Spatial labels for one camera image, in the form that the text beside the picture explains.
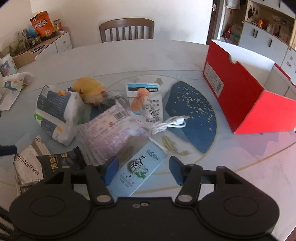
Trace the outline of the light blue herbal product box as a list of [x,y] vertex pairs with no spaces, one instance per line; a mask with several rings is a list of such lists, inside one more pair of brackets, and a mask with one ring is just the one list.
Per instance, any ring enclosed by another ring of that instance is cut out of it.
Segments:
[[153,141],[148,141],[118,170],[107,186],[109,192],[114,198],[132,196],[166,157],[165,150]]

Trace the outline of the silver foil snack packet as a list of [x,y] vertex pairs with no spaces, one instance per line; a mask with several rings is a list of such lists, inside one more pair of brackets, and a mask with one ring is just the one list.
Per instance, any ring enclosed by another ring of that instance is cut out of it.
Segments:
[[13,165],[18,195],[43,180],[42,165],[38,157],[49,154],[50,152],[40,136],[35,137],[30,146],[15,154]]

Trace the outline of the pink printed plastic bag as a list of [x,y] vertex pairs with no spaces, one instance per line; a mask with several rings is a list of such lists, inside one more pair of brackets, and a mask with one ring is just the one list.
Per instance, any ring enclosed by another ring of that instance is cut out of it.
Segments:
[[131,153],[148,139],[149,133],[140,121],[118,102],[78,126],[77,138],[92,165],[104,164],[109,158],[126,151]]

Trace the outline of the black sesame snack packet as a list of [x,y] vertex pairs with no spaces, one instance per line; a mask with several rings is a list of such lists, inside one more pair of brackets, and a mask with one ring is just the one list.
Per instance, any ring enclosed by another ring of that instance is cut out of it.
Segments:
[[37,160],[42,165],[44,178],[63,169],[83,170],[86,167],[85,159],[79,147],[61,154],[37,156]]

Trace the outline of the white tissue paper pack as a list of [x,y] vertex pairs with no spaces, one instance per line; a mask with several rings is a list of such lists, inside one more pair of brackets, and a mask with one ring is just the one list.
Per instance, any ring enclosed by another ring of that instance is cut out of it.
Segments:
[[77,92],[59,91],[53,85],[45,85],[37,98],[34,118],[53,140],[68,146],[84,118],[84,108]]

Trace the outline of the yellow plush toy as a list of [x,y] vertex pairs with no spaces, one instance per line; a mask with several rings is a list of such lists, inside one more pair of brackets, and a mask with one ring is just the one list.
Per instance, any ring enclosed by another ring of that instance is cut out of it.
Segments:
[[78,92],[81,99],[94,106],[103,101],[107,92],[103,84],[91,77],[81,77],[72,85],[72,90]]

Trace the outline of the clear bag of black bits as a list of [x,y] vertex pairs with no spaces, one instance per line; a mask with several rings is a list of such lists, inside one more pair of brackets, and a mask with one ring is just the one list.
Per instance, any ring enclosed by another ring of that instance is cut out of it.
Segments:
[[116,103],[119,103],[126,110],[130,110],[130,102],[126,96],[126,93],[118,90],[103,92],[101,94],[98,108],[101,112],[104,112],[110,107],[114,106]]

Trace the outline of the small white tissue packet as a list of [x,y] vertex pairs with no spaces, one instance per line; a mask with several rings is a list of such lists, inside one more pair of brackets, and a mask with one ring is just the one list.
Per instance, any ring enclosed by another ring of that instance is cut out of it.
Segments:
[[6,92],[1,100],[1,111],[9,110],[16,101],[21,90],[25,86],[30,85],[32,80],[33,75],[29,72],[16,73],[4,77],[2,88],[5,89]]

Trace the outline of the orange toy in blister pack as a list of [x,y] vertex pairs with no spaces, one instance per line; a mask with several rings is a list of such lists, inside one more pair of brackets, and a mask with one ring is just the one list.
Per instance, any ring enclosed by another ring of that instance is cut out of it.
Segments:
[[148,125],[163,121],[163,98],[157,83],[127,83],[130,110]]

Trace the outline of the patterned round tin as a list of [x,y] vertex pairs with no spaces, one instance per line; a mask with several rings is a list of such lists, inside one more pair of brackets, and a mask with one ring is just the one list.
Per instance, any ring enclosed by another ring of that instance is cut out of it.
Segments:
[[0,61],[0,71],[3,77],[16,74],[18,69],[10,53],[4,56]]

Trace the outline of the cardboard tray with plants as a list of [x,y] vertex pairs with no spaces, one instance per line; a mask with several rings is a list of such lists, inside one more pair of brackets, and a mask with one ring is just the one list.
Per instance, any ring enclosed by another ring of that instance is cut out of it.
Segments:
[[18,69],[35,62],[34,54],[29,51],[29,44],[22,38],[9,45],[9,53]]

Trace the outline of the red cardboard shoe box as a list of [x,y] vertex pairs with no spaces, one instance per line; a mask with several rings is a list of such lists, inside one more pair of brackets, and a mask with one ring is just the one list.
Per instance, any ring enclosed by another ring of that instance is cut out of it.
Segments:
[[234,134],[295,129],[295,85],[273,60],[212,40],[203,77]]

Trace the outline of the white sideboard cabinet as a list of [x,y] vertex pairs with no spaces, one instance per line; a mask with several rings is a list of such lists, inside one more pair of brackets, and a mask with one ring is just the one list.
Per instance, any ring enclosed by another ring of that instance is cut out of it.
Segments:
[[61,31],[59,35],[41,42],[36,47],[29,49],[34,56],[35,61],[48,58],[49,56],[65,52],[72,49],[72,43],[69,31]]

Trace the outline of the orange snack bag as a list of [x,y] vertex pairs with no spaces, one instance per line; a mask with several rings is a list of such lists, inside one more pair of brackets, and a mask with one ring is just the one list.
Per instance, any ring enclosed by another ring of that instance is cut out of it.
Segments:
[[47,11],[41,11],[30,19],[31,25],[42,41],[51,39],[57,35]]

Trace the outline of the red jar on sideboard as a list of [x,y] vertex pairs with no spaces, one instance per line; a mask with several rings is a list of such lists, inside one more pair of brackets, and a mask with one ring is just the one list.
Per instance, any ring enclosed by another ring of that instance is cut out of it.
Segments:
[[61,19],[56,19],[53,21],[56,30],[63,31],[63,26],[61,23]]

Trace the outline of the dark wooden door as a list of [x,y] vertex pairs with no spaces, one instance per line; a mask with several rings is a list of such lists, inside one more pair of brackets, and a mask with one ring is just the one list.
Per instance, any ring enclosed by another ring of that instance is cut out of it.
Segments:
[[216,28],[217,19],[218,19],[219,5],[220,5],[220,0],[213,0],[210,25],[209,25],[208,36],[206,40],[207,45],[209,45],[211,40],[214,38],[215,28]]

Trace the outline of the brown wooden chair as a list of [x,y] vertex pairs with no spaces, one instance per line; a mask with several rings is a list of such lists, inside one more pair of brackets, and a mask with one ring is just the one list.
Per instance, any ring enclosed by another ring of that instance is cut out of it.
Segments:
[[146,18],[110,20],[99,26],[101,42],[154,38],[154,21]]

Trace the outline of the white shoe cabinet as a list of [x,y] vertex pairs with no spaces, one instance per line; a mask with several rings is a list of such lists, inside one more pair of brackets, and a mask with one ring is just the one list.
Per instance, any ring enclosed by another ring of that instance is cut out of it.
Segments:
[[283,1],[247,1],[238,46],[284,61],[295,30],[295,13]]

